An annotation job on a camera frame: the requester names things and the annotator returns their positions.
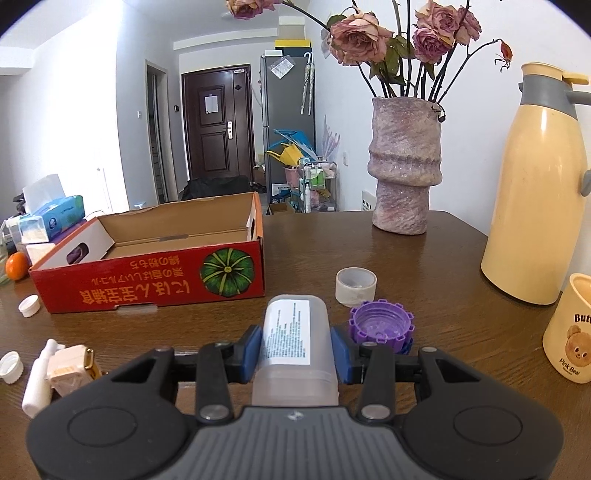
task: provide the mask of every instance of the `wooden table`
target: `wooden table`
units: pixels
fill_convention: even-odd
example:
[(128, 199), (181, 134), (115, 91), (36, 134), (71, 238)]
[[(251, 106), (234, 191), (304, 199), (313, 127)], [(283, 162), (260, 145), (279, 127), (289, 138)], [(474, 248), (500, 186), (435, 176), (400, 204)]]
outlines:
[[(541, 339), (554, 307), (511, 300), (484, 278), (479, 266), (485, 245), (485, 235), (443, 212), (431, 212), (428, 232), (421, 236), (382, 232), (372, 227), (366, 212), (282, 215), (265, 218), (264, 299), (127, 315), (51, 316), (42, 309), (24, 319), (17, 306), (35, 293), (33, 283), (2, 286), (0, 355), (18, 351), (25, 375), (14, 385), (0, 384), (0, 478), (38, 478), (25, 448), (29, 420), (20, 404), (28, 369), (48, 338), (91, 346), (101, 367), (110, 370), (155, 346), (194, 351), (214, 340), (237, 339), (262, 320), (268, 300), (282, 293), (319, 296), (331, 323), (341, 323), (349, 310), (335, 300), (335, 276), (350, 266), (375, 272), (376, 297), (400, 302), (414, 313), (416, 345), (438, 346), (550, 408), (566, 435), (552, 478), (588, 478), (591, 387), (566, 380), (546, 360)], [(248, 404), (249, 385), (231, 390), (237, 407)], [(359, 387), (340, 392), (342, 403), (352, 405)], [(398, 392), (397, 409), (406, 411), (414, 404), (411, 389)]]

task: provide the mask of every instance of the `purple bottle cap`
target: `purple bottle cap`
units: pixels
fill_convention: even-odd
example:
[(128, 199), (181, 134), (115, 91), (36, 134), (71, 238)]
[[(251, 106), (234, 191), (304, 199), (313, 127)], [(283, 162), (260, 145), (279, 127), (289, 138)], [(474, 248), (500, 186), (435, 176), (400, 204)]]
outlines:
[(355, 343), (385, 343), (400, 353), (413, 337), (413, 318), (414, 315), (399, 303), (365, 301), (361, 307), (351, 310), (349, 335)]

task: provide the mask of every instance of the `red cardboard box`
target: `red cardboard box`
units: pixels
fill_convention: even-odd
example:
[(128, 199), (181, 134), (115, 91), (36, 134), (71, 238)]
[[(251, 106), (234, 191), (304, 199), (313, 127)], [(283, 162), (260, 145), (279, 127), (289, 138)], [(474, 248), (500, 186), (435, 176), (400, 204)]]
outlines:
[(50, 313), (265, 294), (258, 193), (95, 218), (30, 270)]

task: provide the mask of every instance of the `black bag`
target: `black bag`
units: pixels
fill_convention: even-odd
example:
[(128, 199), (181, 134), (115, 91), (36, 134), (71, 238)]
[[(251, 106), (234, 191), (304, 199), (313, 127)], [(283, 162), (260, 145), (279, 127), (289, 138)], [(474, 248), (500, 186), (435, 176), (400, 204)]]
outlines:
[(224, 179), (195, 179), (189, 180), (189, 183), (187, 183), (181, 201), (234, 195), (250, 191), (250, 180), (244, 175)]

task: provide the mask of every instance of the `blue gripper pad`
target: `blue gripper pad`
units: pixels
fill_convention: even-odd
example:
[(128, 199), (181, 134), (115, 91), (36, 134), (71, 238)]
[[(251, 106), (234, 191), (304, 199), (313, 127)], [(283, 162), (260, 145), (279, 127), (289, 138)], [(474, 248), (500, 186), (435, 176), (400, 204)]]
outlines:
[(258, 362), (259, 352), (261, 350), (262, 329), (257, 326), (250, 337), (244, 343), (244, 355), (242, 358), (242, 368), (240, 371), (241, 381), (248, 383), (255, 373)]
[(350, 384), (353, 381), (353, 367), (350, 361), (349, 347), (335, 327), (330, 329), (330, 338), (339, 380), (341, 383)]

